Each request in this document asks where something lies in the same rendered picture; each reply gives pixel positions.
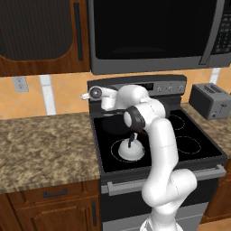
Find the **black and grey stove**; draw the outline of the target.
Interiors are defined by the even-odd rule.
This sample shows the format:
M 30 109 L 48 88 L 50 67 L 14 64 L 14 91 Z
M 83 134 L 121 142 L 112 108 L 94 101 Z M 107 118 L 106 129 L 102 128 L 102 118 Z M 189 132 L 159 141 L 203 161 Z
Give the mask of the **black and grey stove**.
M 100 86 L 119 90 L 126 85 L 144 87 L 149 97 L 157 99 L 168 109 L 167 119 L 171 122 L 179 161 L 175 170 L 187 169 L 200 171 L 215 168 L 218 164 L 224 167 L 226 154 L 206 135 L 205 132 L 181 108 L 180 101 L 186 87 L 186 77 L 183 75 L 154 75 L 144 77 L 124 77 L 113 79 L 98 79 L 88 82 L 90 88 Z M 90 120 L 96 145 L 101 187 L 109 181 L 122 183 L 148 178 L 152 168 L 152 156 L 149 137 L 146 131 L 137 131 L 127 127 L 124 120 L 124 110 L 106 111 L 101 108 L 99 99 L 88 99 Z M 144 156 L 139 161 L 124 160 L 118 154 L 120 143 L 137 133 L 137 140 L 142 143 Z

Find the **black oven door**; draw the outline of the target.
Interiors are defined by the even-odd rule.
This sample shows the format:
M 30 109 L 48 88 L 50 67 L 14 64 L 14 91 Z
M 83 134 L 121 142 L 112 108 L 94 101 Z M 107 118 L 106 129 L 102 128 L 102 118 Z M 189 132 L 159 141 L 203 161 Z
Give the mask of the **black oven door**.
M 176 218 L 204 214 L 209 201 L 213 198 L 218 179 L 199 180 L 197 188 L 187 196 L 177 211 Z M 152 208 L 147 206 L 140 191 L 122 195 L 101 195 L 101 218 L 103 222 L 121 218 L 150 214 Z

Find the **black and grey microwave oven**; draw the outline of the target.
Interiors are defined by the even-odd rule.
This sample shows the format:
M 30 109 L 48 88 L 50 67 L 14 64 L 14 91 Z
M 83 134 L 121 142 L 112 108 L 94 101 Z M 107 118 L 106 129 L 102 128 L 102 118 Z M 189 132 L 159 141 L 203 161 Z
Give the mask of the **black and grey microwave oven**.
M 231 65 L 231 0 L 213 50 L 208 43 L 217 0 L 87 0 L 92 73 L 221 68 Z

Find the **brown wooden drawer front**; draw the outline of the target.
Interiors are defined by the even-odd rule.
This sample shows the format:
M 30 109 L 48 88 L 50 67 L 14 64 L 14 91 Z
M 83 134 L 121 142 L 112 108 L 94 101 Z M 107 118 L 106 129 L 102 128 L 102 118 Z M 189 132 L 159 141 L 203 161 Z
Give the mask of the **brown wooden drawer front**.
M 67 195 L 44 198 L 43 192 L 49 193 L 63 191 L 67 188 Z M 72 199 L 72 198 L 84 198 L 88 196 L 95 196 L 99 193 L 99 180 L 87 180 L 81 182 L 75 182 L 70 184 L 64 184 L 59 186 L 50 186 L 40 189 L 28 189 L 23 191 L 17 191 L 9 193 L 9 199 L 13 203 L 15 208 L 20 208 L 27 205 L 37 205 L 40 203 L 48 203 L 53 200 Z

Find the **brown wall cupboard door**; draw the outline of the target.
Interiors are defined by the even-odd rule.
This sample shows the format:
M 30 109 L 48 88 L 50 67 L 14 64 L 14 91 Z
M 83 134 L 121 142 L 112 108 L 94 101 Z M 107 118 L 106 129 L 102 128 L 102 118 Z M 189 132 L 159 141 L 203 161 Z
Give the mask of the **brown wall cupboard door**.
M 79 3 L 83 61 L 74 3 Z M 0 77 L 88 71 L 87 0 L 0 0 Z

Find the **grey wall socket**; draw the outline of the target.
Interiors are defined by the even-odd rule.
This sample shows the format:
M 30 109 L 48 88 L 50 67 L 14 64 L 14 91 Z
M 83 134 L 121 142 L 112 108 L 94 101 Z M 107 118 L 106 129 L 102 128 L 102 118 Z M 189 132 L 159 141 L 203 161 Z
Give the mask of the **grey wall socket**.
M 16 92 L 28 92 L 28 86 L 25 76 L 13 77 L 14 89 Z

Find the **grey toaster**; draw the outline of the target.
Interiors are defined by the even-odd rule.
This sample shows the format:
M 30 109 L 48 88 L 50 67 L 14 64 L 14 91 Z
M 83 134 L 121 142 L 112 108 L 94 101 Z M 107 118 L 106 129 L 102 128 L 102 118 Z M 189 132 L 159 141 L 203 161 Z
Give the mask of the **grey toaster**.
M 231 95 L 213 83 L 194 84 L 189 104 L 207 120 L 228 118 Z

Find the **brown base cupboard door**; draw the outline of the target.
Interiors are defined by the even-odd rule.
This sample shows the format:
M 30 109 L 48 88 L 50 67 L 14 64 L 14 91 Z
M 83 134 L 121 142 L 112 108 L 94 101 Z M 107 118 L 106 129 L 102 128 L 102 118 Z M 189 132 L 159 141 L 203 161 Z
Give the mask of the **brown base cupboard door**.
M 91 201 L 96 201 L 97 226 L 93 226 Z M 98 196 L 69 199 L 18 208 L 23 231 L 101 231 Z

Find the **brown base cupboard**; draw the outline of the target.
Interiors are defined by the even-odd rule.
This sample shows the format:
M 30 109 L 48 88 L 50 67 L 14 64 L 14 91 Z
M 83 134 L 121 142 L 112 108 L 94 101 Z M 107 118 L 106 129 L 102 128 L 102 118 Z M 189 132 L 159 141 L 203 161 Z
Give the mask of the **brown base cupboard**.
M 226 175 L 218 180 L 217 190 L 201 219 L 201 224 L 231 218 L 231 159 L 225 164 Z

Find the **grey stove bottom drawer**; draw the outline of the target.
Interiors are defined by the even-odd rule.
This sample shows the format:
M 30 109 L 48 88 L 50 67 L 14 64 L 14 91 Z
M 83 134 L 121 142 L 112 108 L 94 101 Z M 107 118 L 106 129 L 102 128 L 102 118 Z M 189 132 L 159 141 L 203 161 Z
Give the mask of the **grey stove bottom drawer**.
M 182 227 L 183 231 L 197 231 L 207 206 L 208 203 L 205 202 L 180 207 L 175 217 L 176 222 Z M 141 225 L 148 217 L 148 214 L 144 214 L 103 222 L 102 231 L 140 231 Z

